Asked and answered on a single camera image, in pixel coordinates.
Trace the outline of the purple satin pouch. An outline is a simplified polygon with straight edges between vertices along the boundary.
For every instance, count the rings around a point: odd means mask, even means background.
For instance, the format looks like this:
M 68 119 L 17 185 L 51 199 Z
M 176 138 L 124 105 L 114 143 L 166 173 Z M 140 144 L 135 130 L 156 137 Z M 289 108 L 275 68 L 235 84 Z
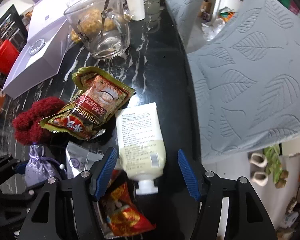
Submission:
M 46 156 L 46 147 L 40 144 L 30 146 L 29 161 L 25 167 L 25 183 L 28 187 L 55 177 L 61 179 L 60 171 L 65 171 L 64 164 Z

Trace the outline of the silver foil packet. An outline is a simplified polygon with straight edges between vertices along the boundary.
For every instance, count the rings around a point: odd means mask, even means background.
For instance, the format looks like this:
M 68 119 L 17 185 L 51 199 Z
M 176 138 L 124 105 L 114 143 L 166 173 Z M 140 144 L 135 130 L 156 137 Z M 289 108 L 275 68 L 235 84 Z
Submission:
M 83 171 L 89 171 L 93 163 L 103 158 L 102 152 L 91 152 L 73 142 L 65 150 L 67 178 L 72 179 Z

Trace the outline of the red fuzzy soft object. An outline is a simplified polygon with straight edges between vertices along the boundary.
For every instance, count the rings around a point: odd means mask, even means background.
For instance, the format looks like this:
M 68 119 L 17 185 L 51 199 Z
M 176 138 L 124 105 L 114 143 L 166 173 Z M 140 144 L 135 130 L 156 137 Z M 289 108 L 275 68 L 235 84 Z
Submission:
M 42 128 L 39 122 L 64 106 L 65 102 L 54 96 L 34 102 L 29 110 L 20 113 L 12 122 L 16 141 L 22 145 L 51 144 L 52 133 Z

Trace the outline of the red gold candy packet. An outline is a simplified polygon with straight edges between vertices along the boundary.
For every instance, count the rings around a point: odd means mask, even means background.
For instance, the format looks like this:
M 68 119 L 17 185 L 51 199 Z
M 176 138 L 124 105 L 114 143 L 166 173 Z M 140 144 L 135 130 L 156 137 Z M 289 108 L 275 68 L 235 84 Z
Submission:
M 115 237 L 132 237 L 156 228 L 134 204 L 127 175 L 122 170 L 112 172 L 100 202 L 102 217 Z

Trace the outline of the green brown cereal packet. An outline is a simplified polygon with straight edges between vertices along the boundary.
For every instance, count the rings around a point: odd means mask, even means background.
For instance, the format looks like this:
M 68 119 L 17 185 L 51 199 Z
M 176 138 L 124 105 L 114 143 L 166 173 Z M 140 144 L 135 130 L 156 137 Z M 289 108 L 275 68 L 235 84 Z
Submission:
M 41 128 L 68 133 L 78 140 L 97 137 L 102 126 L 134 95 L 135 90 L 98 67 L 83 67 L 72 74 L 79 88 L 60 111 L 40 120 Z

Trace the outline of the white cream tube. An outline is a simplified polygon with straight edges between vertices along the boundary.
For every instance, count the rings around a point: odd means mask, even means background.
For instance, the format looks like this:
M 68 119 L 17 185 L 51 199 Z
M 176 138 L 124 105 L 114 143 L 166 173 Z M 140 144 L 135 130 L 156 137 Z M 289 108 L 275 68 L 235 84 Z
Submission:
M 137 195 L 158 193 L 154 181 L 163 174 L 166 149 L 157 104 L 125 108 L 116 113 L 120 165 L 136 181 Z

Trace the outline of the white slippers pair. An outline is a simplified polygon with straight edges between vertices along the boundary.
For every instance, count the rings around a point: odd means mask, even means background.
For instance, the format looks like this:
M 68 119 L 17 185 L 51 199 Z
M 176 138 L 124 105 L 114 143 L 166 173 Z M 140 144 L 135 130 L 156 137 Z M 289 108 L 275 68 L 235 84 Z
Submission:
M 269 175 L 266 173 L 268 164 L 267 158 L 263 153 L 254 152 L 250 155 L 249 163 L 253 166 L 251 181 L 260 187 L 266 186 Z

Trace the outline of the red plastic bottle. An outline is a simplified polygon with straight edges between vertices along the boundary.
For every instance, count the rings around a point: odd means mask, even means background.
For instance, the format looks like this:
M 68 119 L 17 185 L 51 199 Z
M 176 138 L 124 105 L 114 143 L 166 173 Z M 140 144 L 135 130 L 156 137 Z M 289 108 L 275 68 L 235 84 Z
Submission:
M 0 46 L 0 71 L 8 76 L 16 59 L 19 56 L 19 51 L 9 40 L 5 40 Z

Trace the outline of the grey leaf cushion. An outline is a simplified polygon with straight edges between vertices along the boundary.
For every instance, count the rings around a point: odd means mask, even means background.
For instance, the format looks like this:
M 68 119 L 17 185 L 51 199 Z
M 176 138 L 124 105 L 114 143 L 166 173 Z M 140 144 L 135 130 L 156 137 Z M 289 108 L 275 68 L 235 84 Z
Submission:
M 194 22 L 203 1 L 204 0 L 166 0 L 184 47 L 187 47 Z
M 300 136 L 300 19 L 278 0 L 244 0 L 187 57 L 203 163 Z

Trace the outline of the lavender gift box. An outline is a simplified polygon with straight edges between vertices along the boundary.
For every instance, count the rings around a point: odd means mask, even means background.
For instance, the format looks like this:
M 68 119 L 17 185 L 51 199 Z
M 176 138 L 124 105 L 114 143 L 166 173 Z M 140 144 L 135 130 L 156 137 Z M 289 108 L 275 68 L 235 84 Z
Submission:
M 33 9 L 27 44 L 3 87 L 13 99 L 58 74 L 68 46 L 69 23 L 64 11 L 69 0 L 40 0 Z

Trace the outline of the black printed brochure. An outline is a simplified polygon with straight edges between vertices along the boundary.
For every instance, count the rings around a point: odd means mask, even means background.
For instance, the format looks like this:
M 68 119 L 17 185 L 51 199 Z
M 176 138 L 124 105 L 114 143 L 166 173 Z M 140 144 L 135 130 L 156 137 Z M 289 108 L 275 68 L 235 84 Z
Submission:
M 14 5 L 0 18 L 0 38 L 9 40 L 21 52 L 27 44 L 28 31 Z

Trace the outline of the glass mug with cartoon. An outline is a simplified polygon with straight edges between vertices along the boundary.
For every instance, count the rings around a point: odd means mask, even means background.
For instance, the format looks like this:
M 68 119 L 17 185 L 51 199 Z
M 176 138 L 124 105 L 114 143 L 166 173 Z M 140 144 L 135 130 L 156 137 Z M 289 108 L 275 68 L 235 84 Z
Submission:
M 129 21 L 123 0 L 80 0 L 65 10 L 64 16 L 96 59 L 110 59 L 130 45 Z

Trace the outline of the packaged waffle snack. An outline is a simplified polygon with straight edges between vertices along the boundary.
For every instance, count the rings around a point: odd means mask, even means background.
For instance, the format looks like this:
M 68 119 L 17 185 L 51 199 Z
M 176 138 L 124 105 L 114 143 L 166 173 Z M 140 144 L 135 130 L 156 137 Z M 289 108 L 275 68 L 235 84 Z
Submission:
M 88 12 L 81 17 L 77 22 L 79 32 L 85 33 L 87 36 L 99 34 L 101 32 L 102 17 L 101 11 L 98 9 L 89 9 Z M 104 31 L 114 30 L 115 24 L 112 20 L 106 18 Z M 70 33 L 71 40 L 78 43 L 81 41 L 80 36 L 72 28 Z

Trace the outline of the metal spoon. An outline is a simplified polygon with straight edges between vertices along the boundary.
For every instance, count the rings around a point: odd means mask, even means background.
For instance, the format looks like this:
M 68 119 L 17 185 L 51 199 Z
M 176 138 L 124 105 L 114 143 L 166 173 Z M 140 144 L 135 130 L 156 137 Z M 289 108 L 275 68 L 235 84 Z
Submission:
M 105 24 L 105 20 L 106 20 L 106 13 L 105 13 L 105 11 L 106 11 L 107 8 L 108 8 L 109 2 L 110 2 L 110 0 L 105 0 L 105 3 L 104 3 L 104 9 L 103 9 L 103 11 L 102 11 L 102 13 L 101 13 L 102 24 L 101 24 L 101 32 L 100 32 L 100 35 L 101 35 L 102 38 L 103 38 L 104 24 Z

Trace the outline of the far grey leaf cushion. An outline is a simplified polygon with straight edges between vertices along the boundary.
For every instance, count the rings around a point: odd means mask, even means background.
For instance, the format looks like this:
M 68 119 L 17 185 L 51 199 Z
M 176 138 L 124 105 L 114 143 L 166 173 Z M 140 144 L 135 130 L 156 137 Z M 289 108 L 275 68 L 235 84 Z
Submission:
M 204 0 L 166 0 L 184 47 L 187 47 L 194 22 L 203 1 Z

